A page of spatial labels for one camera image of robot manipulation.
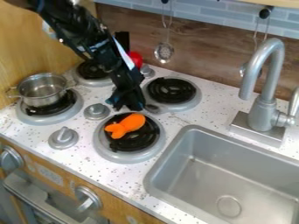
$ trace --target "stove burner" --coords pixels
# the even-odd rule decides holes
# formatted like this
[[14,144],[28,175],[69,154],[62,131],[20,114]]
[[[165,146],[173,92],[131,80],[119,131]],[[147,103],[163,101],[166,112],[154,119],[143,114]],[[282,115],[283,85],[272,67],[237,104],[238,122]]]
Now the stove burner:
[[188,81],[157,78],[147,87],[149,96],[161,103],[188,102],[196,94],[196,88]]
[[104,73],[99,68],[99,64],[93,61],[85,61],[77,68],[77,72],[86,80],[98,80],[108,77],[108,73]]
[[42,108],[35,108],[31,106],[25,106],[25,113],[28,116],[48,116],[60,114],[74,105],[76,102],[75,93],[71,90],[67,90],[66,94],[56,103]]
[[[111,123],[120,122],[131,113],[115,115],[109,119],[104,127]],[[110,142],[110,149],[117,151],[141,151],[156,142],[160,136],[160,129],[157,124],[146,116],[145,124],[138,130],[127,133],[120,139],[113,139],[111,133],[105,131],[105,136]]]

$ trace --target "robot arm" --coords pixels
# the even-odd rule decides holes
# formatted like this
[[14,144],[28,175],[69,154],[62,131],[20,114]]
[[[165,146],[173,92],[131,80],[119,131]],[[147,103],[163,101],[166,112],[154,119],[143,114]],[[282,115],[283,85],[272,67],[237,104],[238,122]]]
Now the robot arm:
[[126,105],[131,110],[145,106],[139,85],[143,76],[136,67],[124,60],[108,28],[93,17],[88,10],[70,0],[4,0],[29,11],[38,13],[56,32],[59,41],[69,46],[84,60],[96,61],[109,73],[116,90],[108,101],[116,110]]

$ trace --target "pot handle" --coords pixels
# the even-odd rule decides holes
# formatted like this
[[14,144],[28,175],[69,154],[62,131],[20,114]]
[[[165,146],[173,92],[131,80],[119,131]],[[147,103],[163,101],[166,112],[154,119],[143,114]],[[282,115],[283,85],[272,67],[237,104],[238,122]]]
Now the pot handle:
[[9,90],[5,92],[6,96],[9,98],[17,98],[17,97],[22,97],[20,93],[17,91],[17,87],[10,87]]
[[77,82],[75,80],[66,81],[66,89],[74,88],[76,86],[77,86]]

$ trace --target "gray tile backsplash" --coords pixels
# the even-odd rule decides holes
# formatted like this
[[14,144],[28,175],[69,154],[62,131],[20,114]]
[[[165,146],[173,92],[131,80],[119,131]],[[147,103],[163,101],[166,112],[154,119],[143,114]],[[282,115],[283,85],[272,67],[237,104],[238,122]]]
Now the gray tile backsplash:
[[[97,3],[112,4],[125,8],[161,13],[161,0],[94,0]],[[241,3],[236,0],[172,0],[174,15],[177,18],[227,25],[253,31],[256,18],[263,5]],[[260,22],[259,31],[266,30],[266,21]],[[269,33],[299,39],[299,9],[275,7]]]

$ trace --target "sink drain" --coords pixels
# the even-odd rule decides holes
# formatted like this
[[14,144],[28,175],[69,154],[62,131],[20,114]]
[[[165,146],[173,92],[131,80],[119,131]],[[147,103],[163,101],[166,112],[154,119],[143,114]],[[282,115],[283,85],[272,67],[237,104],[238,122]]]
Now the sink drain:
[[234,197],[225,195],[217,200],[217,208],[220,214],[227,218],[235,218],[242,212],[242,207]]

